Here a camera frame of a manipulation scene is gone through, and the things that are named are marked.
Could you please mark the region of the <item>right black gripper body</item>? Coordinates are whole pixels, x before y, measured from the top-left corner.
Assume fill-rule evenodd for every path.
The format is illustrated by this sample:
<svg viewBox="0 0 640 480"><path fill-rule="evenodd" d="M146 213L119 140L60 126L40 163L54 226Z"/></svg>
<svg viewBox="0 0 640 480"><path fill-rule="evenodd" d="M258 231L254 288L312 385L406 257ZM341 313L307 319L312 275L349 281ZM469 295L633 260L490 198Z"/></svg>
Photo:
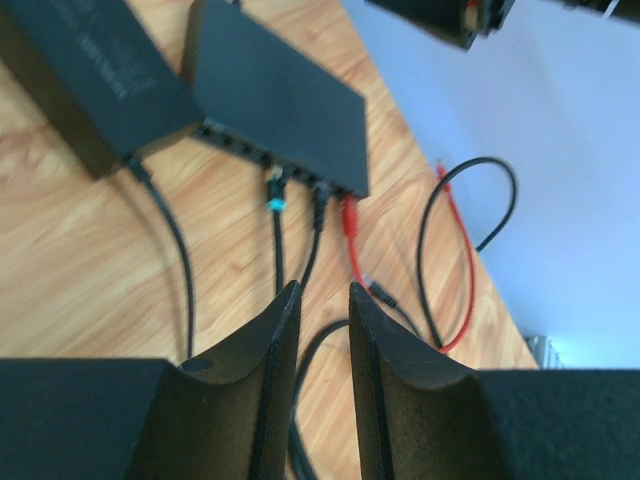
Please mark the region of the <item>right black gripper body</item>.
<svg viewBox="0 0 640 480"><path fill-rule="evenodd" d="M510 0L373 0L369 4L401 18L438 40L469 50L478 36L502 28Z"/></svg>

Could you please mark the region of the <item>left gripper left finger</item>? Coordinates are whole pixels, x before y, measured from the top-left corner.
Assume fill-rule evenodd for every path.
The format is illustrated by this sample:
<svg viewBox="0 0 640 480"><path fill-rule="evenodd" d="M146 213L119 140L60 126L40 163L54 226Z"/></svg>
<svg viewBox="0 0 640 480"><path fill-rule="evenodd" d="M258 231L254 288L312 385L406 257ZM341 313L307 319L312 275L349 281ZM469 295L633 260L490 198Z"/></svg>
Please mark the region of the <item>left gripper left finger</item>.
<svg viewBox="0 0 640 480"><path fill-rule="evenodd" d="M134 455L137 479L280 479L293 410L301 285L160 377Z"/></svg>

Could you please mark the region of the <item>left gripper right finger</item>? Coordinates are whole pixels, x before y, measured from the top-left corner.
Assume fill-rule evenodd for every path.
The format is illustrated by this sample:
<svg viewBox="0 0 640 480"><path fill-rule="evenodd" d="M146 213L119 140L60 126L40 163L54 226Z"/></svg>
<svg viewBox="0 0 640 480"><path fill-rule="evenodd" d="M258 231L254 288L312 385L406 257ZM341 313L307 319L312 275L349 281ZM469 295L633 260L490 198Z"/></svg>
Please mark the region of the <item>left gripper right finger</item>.
<svg viewBox="0 0 640 480"><path fill-rule="evenodd" d="M392 320L358 283L349 342L362 478L504 478L474 370Z"/></svg>

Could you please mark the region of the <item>black network switch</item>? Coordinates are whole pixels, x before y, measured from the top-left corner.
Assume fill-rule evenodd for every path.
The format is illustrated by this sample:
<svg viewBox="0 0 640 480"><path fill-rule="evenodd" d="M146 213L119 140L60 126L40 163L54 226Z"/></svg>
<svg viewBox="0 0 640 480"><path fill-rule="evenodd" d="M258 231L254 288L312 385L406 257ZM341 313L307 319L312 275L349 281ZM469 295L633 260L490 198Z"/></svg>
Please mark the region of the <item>black network switch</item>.
<svg viewBox="0 0 640 480"><path fill-rule="evenodd" d="M368 196L364 98L239 7L192 3L182 74L205 114L196 138Z"/></svg>

